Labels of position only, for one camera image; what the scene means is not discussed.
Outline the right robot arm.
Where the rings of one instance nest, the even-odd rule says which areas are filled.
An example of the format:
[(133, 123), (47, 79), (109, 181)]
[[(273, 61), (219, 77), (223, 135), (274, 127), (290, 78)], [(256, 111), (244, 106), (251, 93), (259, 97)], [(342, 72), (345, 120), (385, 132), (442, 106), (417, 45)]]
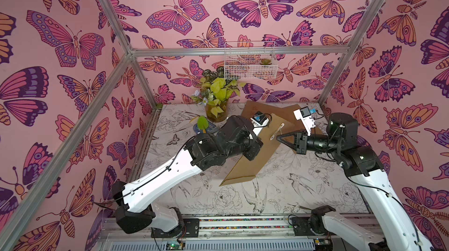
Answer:
[(358, 122), (350, 114), (329, 116), (326, 134), (310, 129), (278, 135), (277, 141), (298, 154), (328, 153), (347, 179), (356, 185), (374, 213), (382, 235), (373, 233), (324, 205), (311, 212), (311, 230), (333, 233), (358, 251), (433, 251), (435, 247), (413, 222), (398, 200), (377, 154), (357, 142)]

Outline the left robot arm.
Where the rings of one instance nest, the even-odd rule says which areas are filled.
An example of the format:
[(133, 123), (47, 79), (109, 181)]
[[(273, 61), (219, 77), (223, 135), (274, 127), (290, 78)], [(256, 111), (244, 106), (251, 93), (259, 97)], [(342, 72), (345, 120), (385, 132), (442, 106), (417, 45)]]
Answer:
[(170, 237), (179, 235), (185, 230), (182, 213), (176, 207), (156, 204), (156, 199), (184, 180), (224, 165), (230, 157), (253, 161), (263, 147), (258, 134), (270, 121), (262, 113), (250, 119), (232, 115), (221, 128), (200, 129), (174, 157), (149, 174), (130, 183), (116, 182), (111, 194), (117, 204), (114, 216), (118, 226), (127, 234), (153, 228)]

